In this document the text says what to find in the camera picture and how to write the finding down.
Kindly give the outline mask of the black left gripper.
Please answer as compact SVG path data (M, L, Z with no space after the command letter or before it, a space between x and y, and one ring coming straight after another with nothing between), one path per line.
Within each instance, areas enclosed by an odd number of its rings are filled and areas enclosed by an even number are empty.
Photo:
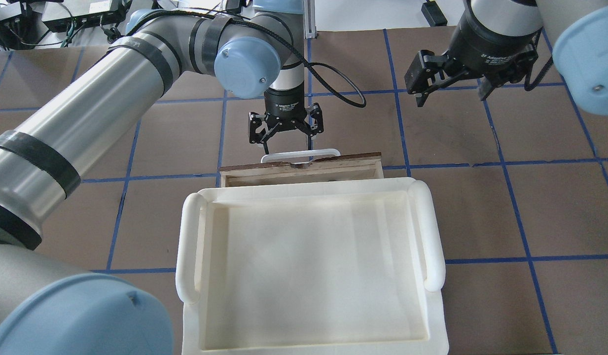
M250 112L248 115L248 141L262 144L264 154L268 155L268 140L279 132L298 130L307 137L307 150L314 150L315 137L324 132L322 110L317 103L306 107L304 99L303 88L268 88L264 92L264 114Z

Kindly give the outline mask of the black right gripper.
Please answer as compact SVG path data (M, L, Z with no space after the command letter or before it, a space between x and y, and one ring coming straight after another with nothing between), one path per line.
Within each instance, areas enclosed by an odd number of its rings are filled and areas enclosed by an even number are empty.
M404 77L407 93L424 107L436 90L478 79L484 101L496 88L532 73L539 31L536 5L466 5L443 54L417 52Z

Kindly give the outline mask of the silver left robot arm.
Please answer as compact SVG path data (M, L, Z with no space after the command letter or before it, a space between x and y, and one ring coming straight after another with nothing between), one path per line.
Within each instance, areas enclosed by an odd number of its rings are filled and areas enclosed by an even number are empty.
M0 135L0 355L171 355L171 317L121 278L36 249L42 224L185 72L242 99L301 98L310 0L253 15L148 10L79 79Z

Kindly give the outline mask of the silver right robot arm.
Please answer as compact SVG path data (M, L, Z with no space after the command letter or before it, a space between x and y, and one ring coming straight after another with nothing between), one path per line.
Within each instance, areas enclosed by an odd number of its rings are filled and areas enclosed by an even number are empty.
M419 50L405 74L422 107L435 91L478 79L484 101L507 83L531 91L551 67L576 105L608 115L608 0L466 0L441 55Z

